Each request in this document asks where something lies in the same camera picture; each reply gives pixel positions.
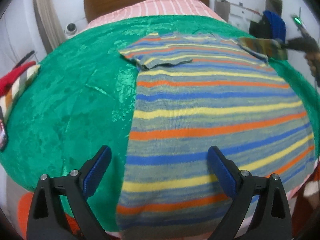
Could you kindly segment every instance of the pink striped bedsheet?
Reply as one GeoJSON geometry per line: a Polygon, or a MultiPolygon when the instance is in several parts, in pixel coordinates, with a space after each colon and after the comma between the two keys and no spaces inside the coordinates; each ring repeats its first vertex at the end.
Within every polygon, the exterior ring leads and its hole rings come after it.
{"type": "Polygon", "coordinates": [[[84,31],[107,23],[150,15],[199,15],[224,21],[198,0],[146,0],[99,17],[91,21],[84,31]]]}

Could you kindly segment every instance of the short sleeve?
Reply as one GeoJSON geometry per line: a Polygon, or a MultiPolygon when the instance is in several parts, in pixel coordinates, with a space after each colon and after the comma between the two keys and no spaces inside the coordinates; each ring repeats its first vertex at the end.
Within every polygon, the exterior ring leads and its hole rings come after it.
{"type": "Polygon", "coordinates": [[[179,42],[178,33],[169,33],[160,37],[158,33],[150,33],[137,42],[121,49],[119,53],[126,59],[137,63],[141,70],[148,70],[159,65],[174,66],[191,62],[178,50],[174,49],[172,42],[179,42]]]}

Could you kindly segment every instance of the metal bolt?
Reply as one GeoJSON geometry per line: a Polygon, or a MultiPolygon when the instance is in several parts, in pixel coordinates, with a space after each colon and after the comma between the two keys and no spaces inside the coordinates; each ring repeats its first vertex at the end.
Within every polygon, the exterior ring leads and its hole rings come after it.
{"type": "Polygon", "coordinates": [[[279,175],[278,175],[278,174],[275,174],[275,173],[272,174],[272,178],[275,179],[275,180],[280,179],[279,175]]]}
{"type": "Polygon", "coordinates": [[[41,177],[40,177],[40,179],[41,179],[41,180],[45,180],[45,179],[47,179],[47,177],[48,177],[47,174],[42,174],[41,177]]]}
{"type": "Polygon", "coordinates": [[[72,177],[75,177],[75,176],[77,176],[79,174],[79,171],[78,170],[72,170],[72,171],[70,171],[70,175],[72,176],[72,177]]]}
{"type": "Polygon", "coordinates": [[[247,171],[247,170],[242,170],[242,171],[241,171],[241,175],[247,177],[247,176],[250,175],[250,172],[247,171]]]}

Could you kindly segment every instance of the green bedsheet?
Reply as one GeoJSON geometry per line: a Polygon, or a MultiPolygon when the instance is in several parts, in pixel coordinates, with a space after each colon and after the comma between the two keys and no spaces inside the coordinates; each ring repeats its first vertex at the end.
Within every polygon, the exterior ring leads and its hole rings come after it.
{"type": "MultiPolygon", "coordinates": [[[[66,41],[41,62],[39,76],[12,111],[9,144],[0,154],[9,176],[34,190],[41,174],[66,175],[92,158],[101,145],[110,146],[111,164],[88,203],[105,230],[117,231],[115,211],[138,73],[118,50],[148,33],[173,31],[249,36],[208,17],[149,16],[93,28],[66,41]]],[[[318,140],[315,90],[286,61],[270,64],[302,99],[318,140]]],[[[64,204],[71,213],[65,199],[64,204]]]]}

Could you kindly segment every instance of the dark red fabric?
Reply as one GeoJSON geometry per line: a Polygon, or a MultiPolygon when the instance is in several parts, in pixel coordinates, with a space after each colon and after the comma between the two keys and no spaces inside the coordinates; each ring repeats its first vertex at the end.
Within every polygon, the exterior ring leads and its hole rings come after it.
{"type": "Polygon", "coordinates": [[[0,97],[5,96],[13,83],[21,76],[23,72],[25,72],[29,67],[32,67],[36,64],[35,61],[30,61],[29,63],[25,63],[20,67],[15,68],[10,71],[7,75],[0,79],[0,97]]]}

